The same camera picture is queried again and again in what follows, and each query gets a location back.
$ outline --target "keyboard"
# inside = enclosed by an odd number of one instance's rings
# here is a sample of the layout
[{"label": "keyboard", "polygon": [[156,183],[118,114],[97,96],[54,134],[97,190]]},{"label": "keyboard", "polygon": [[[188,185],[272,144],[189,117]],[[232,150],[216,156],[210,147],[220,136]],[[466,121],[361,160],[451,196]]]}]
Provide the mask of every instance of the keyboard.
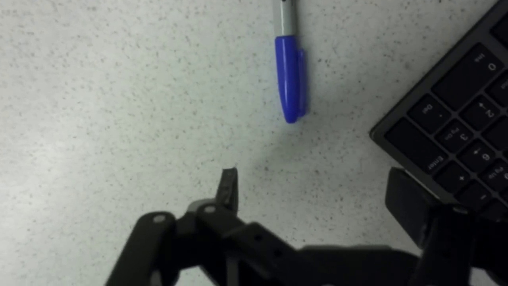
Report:
[{"label": "keyboard", "polygon": [[508,2],[494,6],[370,136],[442,203],[508,222]]}]

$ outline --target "blue marker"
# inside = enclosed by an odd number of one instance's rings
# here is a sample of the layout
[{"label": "blue marker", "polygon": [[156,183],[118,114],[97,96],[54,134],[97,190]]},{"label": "blue marker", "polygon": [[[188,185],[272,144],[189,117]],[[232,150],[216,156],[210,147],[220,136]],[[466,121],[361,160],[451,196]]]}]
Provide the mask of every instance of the blue marker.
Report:
[{"label": "blue marker", "polygon": [[297,123],[307,114],[305,52],[299,50],[294,0],[275,0],[275,53],[285,118]]}]

